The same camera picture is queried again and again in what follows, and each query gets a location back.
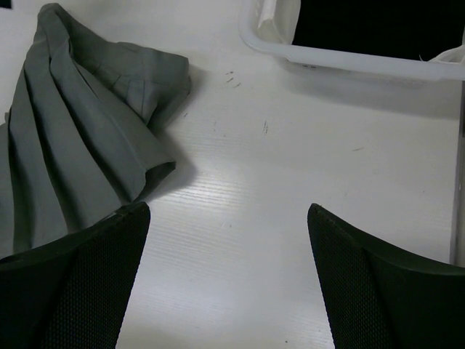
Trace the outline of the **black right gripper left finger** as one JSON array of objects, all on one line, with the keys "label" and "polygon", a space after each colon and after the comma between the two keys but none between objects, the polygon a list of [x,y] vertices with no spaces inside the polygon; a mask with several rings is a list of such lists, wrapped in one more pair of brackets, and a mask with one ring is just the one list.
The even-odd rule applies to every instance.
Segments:
[{"label": "black right gripper left finger", "polygon": [[114,348],[149,224],[139,202],[1,259],[1,347]]}]

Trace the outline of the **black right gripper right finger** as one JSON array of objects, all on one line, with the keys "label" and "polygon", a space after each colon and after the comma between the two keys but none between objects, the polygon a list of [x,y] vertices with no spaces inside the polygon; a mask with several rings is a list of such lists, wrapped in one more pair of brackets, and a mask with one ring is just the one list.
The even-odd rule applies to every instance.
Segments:
[{"label": "black right gripper right finger", "polygon": [[464,269],[414,254],[318,204],[307,215],[335,348],[463,348]]}]

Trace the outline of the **grey pleated skirt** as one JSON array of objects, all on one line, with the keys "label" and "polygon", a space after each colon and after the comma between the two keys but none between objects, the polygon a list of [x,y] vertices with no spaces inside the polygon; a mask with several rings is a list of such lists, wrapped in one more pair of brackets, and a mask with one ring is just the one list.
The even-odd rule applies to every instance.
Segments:
[{"label": "grey pleated skirt", "polygon": [[91,227],[174,171],[154,129],[189,95],[189,68],[40,9],[1,125],[2,257]]}]

